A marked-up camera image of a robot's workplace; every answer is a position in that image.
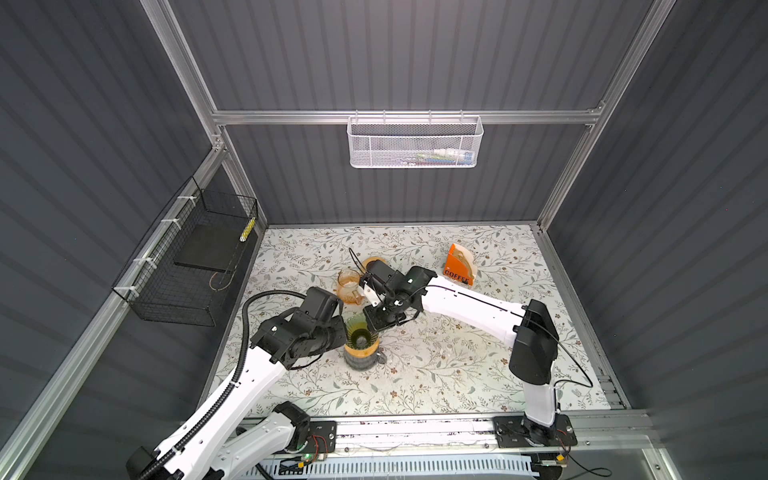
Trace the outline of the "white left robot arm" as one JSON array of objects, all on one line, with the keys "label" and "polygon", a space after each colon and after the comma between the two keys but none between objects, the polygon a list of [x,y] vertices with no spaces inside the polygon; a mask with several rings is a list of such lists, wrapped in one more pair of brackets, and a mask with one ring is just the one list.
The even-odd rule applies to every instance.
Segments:
[{"label": "white left robot arm", "polygon": [[319,359],[347,341],[344,304],[311,287],[301,305],[245,330],[238,362],[215,392],[157,447],[138,448],[126,463],[132,479],[234,479],[270,455],[297,454],[312,442],[310,416],[283,402],[242,434],[241,421],[297,361]]}]

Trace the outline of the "orange glass carafe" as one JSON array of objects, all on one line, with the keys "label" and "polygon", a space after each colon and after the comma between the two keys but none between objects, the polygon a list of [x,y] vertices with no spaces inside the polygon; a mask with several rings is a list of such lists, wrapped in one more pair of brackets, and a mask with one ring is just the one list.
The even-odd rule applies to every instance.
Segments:
[{"label": "orange glass carafe", "polygon": [[360,290],[361,274],[353,269],[342,269],[337,275],[337,296],[347,305],[362,305],[365,297]]}]

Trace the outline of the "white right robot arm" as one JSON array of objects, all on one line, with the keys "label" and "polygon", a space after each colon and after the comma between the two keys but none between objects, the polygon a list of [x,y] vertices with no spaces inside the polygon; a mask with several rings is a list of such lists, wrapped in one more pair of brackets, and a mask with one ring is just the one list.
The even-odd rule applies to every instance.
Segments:
[{"label": "white right robot arm", "polygon": [[382,261],[368,264],[359,281],[368,300],[368,328],[382,332],[426,312],[479,329],[510,349],[508,367],[523,383],[528,424],[551,429],[557,419],[552,365],[559,335],[547,306],[537,300],[512,303],[477,293],[420,266],[403,274]]}]

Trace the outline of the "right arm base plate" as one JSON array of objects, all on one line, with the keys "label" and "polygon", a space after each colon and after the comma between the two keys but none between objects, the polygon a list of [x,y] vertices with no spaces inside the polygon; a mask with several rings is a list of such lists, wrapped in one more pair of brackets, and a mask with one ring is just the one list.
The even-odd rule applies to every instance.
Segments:
[{"label": "right arm base plate", "polygon": [[570,418],[555,414],[552,426],[544,427],[525,415],[495,416],[492,418],[493,431],[501,448],[523,447],[573,447],[578,444]]}]

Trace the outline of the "grey glass carafe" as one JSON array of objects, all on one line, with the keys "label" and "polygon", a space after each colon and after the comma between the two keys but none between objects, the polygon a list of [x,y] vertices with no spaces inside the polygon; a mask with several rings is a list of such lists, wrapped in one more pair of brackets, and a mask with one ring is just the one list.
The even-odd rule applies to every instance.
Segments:
[{"label": "grey glass carafe", "polygon": [[355,371],[370,370],[376,365],[383,365],[387,363],[387,356],[380,352],[374,352],[373,354],[365,357],[356,357],[348,351],[343,352],[343,358],[345,363]]}]

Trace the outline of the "green glass dripper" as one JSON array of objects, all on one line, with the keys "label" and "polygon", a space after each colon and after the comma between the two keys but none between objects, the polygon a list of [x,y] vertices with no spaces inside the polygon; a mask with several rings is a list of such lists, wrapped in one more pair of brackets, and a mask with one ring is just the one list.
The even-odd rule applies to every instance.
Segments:
[{"label": "green glass dripper", "polygon": [[365,350],[372,347],[378,340],[378,335],[369,328],[364,313],[359,312],[345,320],[347,343],[353,350]]}]

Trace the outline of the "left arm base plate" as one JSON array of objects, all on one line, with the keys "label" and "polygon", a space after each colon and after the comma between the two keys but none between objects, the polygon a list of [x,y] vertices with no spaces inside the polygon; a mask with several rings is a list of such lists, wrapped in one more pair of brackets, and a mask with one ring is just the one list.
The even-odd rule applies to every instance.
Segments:
[{"label": "left arm base plate", "polygon": [[338,423],[328,420],[311,420],[306,434],[301,433],[301,441],[289,446],[281,454],[330,454],[336,450]]}]

